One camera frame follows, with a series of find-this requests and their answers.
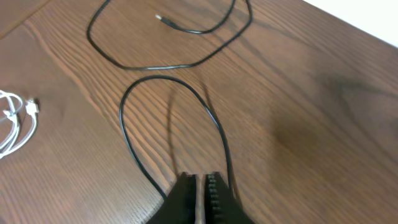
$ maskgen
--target white object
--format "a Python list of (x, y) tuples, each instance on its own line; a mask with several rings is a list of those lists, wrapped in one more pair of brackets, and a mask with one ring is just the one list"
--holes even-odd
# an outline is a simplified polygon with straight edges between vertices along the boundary
[(398, 47), (398, 2), (393, 0), (304, 0)]
[[(12, 128), (11, 132), (8, 134), (5, 140), (0, 143), (0, 159), (2, 159), (4, 156), (7, 156), (19, 148), (21, 148), (35, 133), (36, 128), (37, 128), (37, 113), (39, 113), (39, 107), (37, 104), (34, 102), (33, 99), (28, 100), (25, 106), (26, 113), (30, 115), (32, 118), (32, 126), (30, 127), (29, 132), (22, 138), (21, 141), (19, 141), (16, 144), (16, 141), (19, 136), (19, 131), (20, 131), (20, 124), (18, 120), (18, 112), (21, 110), (23, 106), (23, 101), (22, 98), (16, 94), (13, 93), (8, 93), (5, 91), (0, 90), (0, 98), (7, 98), (7, 101), (9, 103), (10, 111), (4, 110), (3, 113), (6, 115), (5, 118), (1, 118), (0, 122), (5, 121), (5, 119), (8, 119), (12, 122)], [(12, 98), (15, 98), (19, 102), (19, 107), (16, 109), (14, 106), (14, 102), (12, 101)]]

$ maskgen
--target coiled white cable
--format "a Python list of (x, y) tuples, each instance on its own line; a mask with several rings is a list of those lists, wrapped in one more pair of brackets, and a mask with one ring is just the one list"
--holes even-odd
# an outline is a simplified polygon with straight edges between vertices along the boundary
[[(0, 118), (0, 123), (5, 121), (6, 119), (9, 119), (12, 122), (11, 132), (8, 134), (6, 139), (0, 143), (0, 159), (2, 159), (4, 156), (7, 156), (21, 148), (33, 136), (37, 128), (36, 114), (39, 112), (39, 107), (33, 99), (29, 99), (26, 101), (25, 109), (27, 114), (29, 114), (32, 118), (32, 126), (30, 127), (29, 132), (22, 138), (22, 140), (20, 140), (16, 144), (16, 141), (19, 137), (19, 131), (21, 129), (17, 115), (24, 105), (23, 100), (20, 96), (16, 94), (8, 93), (2, 90), (0, 90), (0, 98), (7, 98), (10, 107), (10, 111), (3, 111), (6, 117)], [(19, 102), (19, 107), (17, 109), (14, 106), (12, 98), (17, 99)]]

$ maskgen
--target black cord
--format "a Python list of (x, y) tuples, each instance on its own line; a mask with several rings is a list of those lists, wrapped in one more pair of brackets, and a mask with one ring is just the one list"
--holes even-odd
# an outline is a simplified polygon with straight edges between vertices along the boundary
[(223, 142), (224, 146), (224, 151), (225, 151), (225, 160), (226, 160), (226, 170), (227, 170), (227, 175), (228, 175), (228, 187), (233, 194), (233, 174), (232, 174), (232, 162), (231, 162), (231, 154), (229, 153), (229, 147), (228, 147), (228, 142), (225, 136), (225, 132), (223, 127), (221, 126), (220, 121), (218, 118), (213, 114), (213, 112), (210, 110), (209, 106), (206, 104), (206, 102), (203, 100), (203, 98), (199, 95), (198, 92), (196, 92), (190, 85), (185, 83), (184, 81), (170, 77), (170, 76), (165, 76), (165, 75), (150, 75), (148, 77), (143, 77), (135, 81), (127, 90), (124, 92), (123, 97), (121, 98), (120, 106), (119, 106), (119, 122), (120, 122), (120, 128), (124, 137), (124, 140), (127, 144), (127, 147), (130, 150), (131, 156), (134, 158), (136, 161), (138, 167), (142, 171), (142, 173), (147, 177), (149, 182), (155, 187), (155, 189), (160, 193), (160, 195), (163, 197), (163, 199), (166, 198), (166, 194), (164, 191), (160, 188), (160, 186), (156, 183), (156, 181), (150, 176), (148, 171), (145, 169), (145, 167), (142, 165), (141, 161), (137, 157), (136, 152), (132, 148), (129, 136), (127, 135), (126, 128), (124, 127), (124, 118), (123, 118), (123, 111), (124, 111), (124, 105), (126, 104), (126, 100), (132, 89), (134, 89), (138, 84), (148, 81), (148, 80), (156, 80), (156, 79), (161, 79), (161, 80), (170, 80), (173, 82), (177, 82), (185, 87), (187, 87), (195, 96), (198, 98), (199, 102), (202, 104), (202, 106), (206, 109), (207, 113), (210, 115), (212, 118), (213, 122), (216, 124), (216, 127), (218, 129), (218, 132), (220, 133), (221, 140)]
[(231, 14), (231, 12), (234, 8), (235, 1), (236, 0), (232, 0), (231, 6), (229, 7), (228, 11), (226, 12), (224, 18), (219, 23), (217, 23), (213, 28), (208, 29), (208, 30), (184, 29), (166, 17), (156, 15), (156, 18), (160, 19), (160, 21), (162, 21), (164, 24), (168, 25), (169, 27), (179, 30), (179, 31), (182, 31), (182, 32), (188, 32), (191, 34), (208, 34), (208, 33), (213, 32), (214, 30), (217, 30), (218, 28), (220, 28), (220, 26), (222, 26), (226, 22), (226, 20), (228, 19), (229, 15)]
[(236, 38), (238, 38), (250, 26), (250, 24), (251, 24), (251, 22), (253, 20), (253, 12), (252, 12), (252, 9), (251, 9), (250, 1), (249, 0), (244, 0), (246, 2), (246, 4), (248, 5), (248, 11), (249, 11), (249, 20), (247, 21), (247, 23), (232, 38), (227, 40), (223, 45), (218, 47), (215, 51), (213, 51), (211, 54), (207, 55), (206, 57), (202, 58), (201, 60), (199, 60), (197, 62), (188, 63), (188, 64), (181, 64), (181, 65), (152, 66), (152, 67), (131, 67), (131, 66), (127, 66), (127, 65), (122, 65), (116, 59), (114, 59), (111, 56), (109, 56), (91, 38), (91, 29), (93, 28), (93, 24), (94, 24), (95, 20), (98, 18), (98, 16), (101, 14), (101, 12), (109, 4), (110, 1), (111, 0), (105, 0), (105, 2), (95, 12), (93, 18), (91, 19), (90, 23), (88, 24), (87, 31), (86, 31), (86, 37), (87, 37), (88, 42), (94, 47), (94, 49), (99, 54), (101, 54), (106, 60), (111, 62), (113, 65), (115, 65), (115, 66), (117, 66), (117, 67), (119, 67), (121, 69), (124, 69), (124, 70), (132, 70), (132, 71), (137, 71), (137, 70), (165, 70), (165, 69), (174, 69), (174, 68), (191, 68), (191, 67), (195, 67), (197, 65), (200, 65), (203, 62), (206, 62), (210, 58), (212, 58), (212, 56), (217, 54), (223, 48), (228, 46), (228, 44), (230, 44), (232, 41), (234, 41)]

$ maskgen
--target wire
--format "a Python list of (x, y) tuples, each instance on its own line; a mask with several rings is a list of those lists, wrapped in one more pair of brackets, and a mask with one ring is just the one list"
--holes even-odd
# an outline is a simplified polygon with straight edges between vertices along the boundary
[(30, 127), (30, 130), (28, 133), (22, 138), (17, 145), (15, 145), (16, 141), (18, 140), (19, 137), (19, 132), (21, 130), (21, 126), (19, 124), (18, 120), (18, 111), (15, 109), (14, 102), (12, 101), (11, 97), (17, 98), (20, 103), (22, 104), (22, 99), (20, 96), (13, 94), (13, 93), (8, 93), (5, 91), (0, 90), (0, 98), (7, 98), (10, 111), (4, 110), (3, 113), (6, 115), (6, 118), (9, 119), (12, 122), (12, 128), (8, 136), (6, 137), (5, 140), (3, 140), (0, 143), (0, 159), (2, 159), (4, 156), (7, 156), (15, 151), (17, 151), (19, 148), (21, 148), (35, 133), (37, 129), (37, 117), (36, 114), (39, 112), (39, 108), (37, 104), (34, 102), (33, 99), (30, 99), (27, 101), (27, 104), (25, 106), (27, 114), (29, 114), (32, 117), (32, 126)]
[(214, 27), (208, 29), (208, 30), (190, 30), (190, 29), (184, 29), (181, 28), (179, 25), (177, 25), (176, 23), (174, 23), (173, 21), (171, 21), (170, 19), (160, 16), (160, 15), (156, 15), (156, 18), (160, 19), (160, 21), (162, 21), (164, 24), (168, 25), (169, 27), (182, 31), (182, 32), (188, 32), (191, 34), (208, 34), (213, 32), (214, 30), (217, 30), (218, 28), (220, 28), (228, 19), (229, 15), (231, 14), (234, 5), (235, 5), (235, 1), (236, 0), (232, 0), (231, 6), (229, 7), (228, 11), (226, 12), (224, 18), (222, 18), (222, 20), (217, 23)]
[(129, 136), (127, 135), (126, 128), (124, 126), (124, 118), (123, 118), (123, 113), (124, 113), (124, 105), (126, 104), (127, 97), (129, 96), (130, 92), (138, 86), (138, 84), (148, 81), (148, 80), (170, 80), (172, 82), (179, 83), (186, 88), (188, 88), (199, 100), (199, 102), (202, 104), (202, 106), (206, 109), (206, 112), (210, 115), (211, 119), (213, 120), (214, 124), (216, 125), (218, 132), (221, 136), (221, 140), (223, 142), (223, 147), (224, 147), (224, 152), (225, 152), (225, 160), (226, 160), (226, 169), (227, 169), (227, 175), (228, 175), (228, 187), (233, 194), (233, 174), (232, 174), (232, 162), (231, 162), (231, 154), (229, 152), (229, 147), (228, 147), (228, 142), (226, 139), (226, 135), (224, 132), (223, 127), (221, 126), (220, 121), (218, 118), (215, 116), (215, 114), (210, 110), (209, 106), (206, 104), (206, 102), (203, 100), (203, 98), (199, 95), (198, 92), (196, 92), (190, 85), (185, 83), (184, 81), (170, 77), (170, 76), (165, 76), (165, 75), (151, 75), (148, 77), (143, 77), (138, 80), (136, 80), (133, 84), (127, 88), (127, 90), (124, 92), (123, 97), (121, 98), (120, 106), (119, 106), (119, 122), (120, 122), (120, 128), (124, 137), (124, 140), (127, 144), (127, 147), (131, 153), (131, 156), (134, 158), (136, 161), (138, 167), (142, 171), (142, 173), (146, 176), (146, 178), (149, 180), (149, 182), (155, 187), (155, 189), (160, 193), (160, 195), (163, 197), (163, 199), (166, 198), (166, 194), (164, 191), (160, 188), (160, 186), (156, 183), (156, 181), (153, 179), (153, 177), (150, 176), (148, 171), (145, 169), (145, 167), (142, 165), (141, 161), (137, 157), (136, 152), (134, 151), (132, 144), (130, 142)]
[(251, 9), (250, 0), (244, 0), (244, 1), (248, 6), (248, 11), (249, 11), (249, 20), (244, 25), (244, 27), (242, 29), (240, 29), (232, 38), (230, 38), (225, 43), (223, 43), (223, 45), (221, 45), (215, 51), (213, 51), (211, 54), (209, 54), (206, 57), (200, 59), (199, 61), (193, 62), (193, 63), (181, 64), (181, 65), (167, 65), (167, 66), (132, 67), (132, 66), (127, 66), (127, 65), (122, 65), (120, 62), (118, 62), (112, 56), (105, 53), (105, 51), (103, 51), (91, 38), (91, 29), (93, 28), (93, 24), (94, 24), (95, 20), (97, 20), (98, 16), (101, 14), (101, 12), (104, 10), (104, 8), (111, 2), (111, 0), (105, 0), (105, 2), (98, 8), (98, 10), (95, 12), (94, 16), (91, 18), (91, 21), (88, 24), (88, 27), (86, 30), (86, 38), (87, 38), (88, 42), (94, 47), (94, 49), (100, 55), (102, 55), (106, 60), (111, 62), (113, 65), (115, 65), (121, 69), (124, 69), (124, 70), (132, 70), (132, 71), (140, 70), (141, 71), (141, 70), (166, 70), (166, 69), (174, 69), (174, 68), (191, 68), (191, 67), (200, 65), (203, 62), (206, 62), (207, 60), (212, 58), (212, 56), (214, 56), (215, 54), (217, 54), (218, 52), (223, 50), (226, 46), (228, 46), (228, 44), (230, 44), (232, 41), (234, 41), (236, 38), (238, 38), (250, 26), (250, 24), (253, 20), (253, 12)]

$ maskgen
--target wooden surface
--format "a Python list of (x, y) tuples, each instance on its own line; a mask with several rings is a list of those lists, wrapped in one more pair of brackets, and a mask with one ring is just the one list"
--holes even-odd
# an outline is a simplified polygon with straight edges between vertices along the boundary
[(2, 0), (0, 7), (0, 39), (39, 10), (49, 0)]
[[(129, 157), (117, 112), (129, 84), (158, 73), (208, 93), (256, 223), (396, 223), (397, 49), (307, 3), (252, 0), (252, 26), (210, 61), (127, 72), (85, 39), (101, 4), (52, 0), (0, 41), (1, 89), (37, 96), (42, 107), (34, 138), (0, 161), (0, 223), (145, 220), (160, 197)], [(191, 62), (246, 22), (243, 1), (210, 35), (172, 30), (154, 15), (200, 29), (228, 5), (113, 0), (93, 38), (131, 65)], [(225, 174), (216, 129), (186, 93), (154, 81), (126, 107), (131, 139), (164, 190), (175, 180), (171, 151), (179, 171)]]

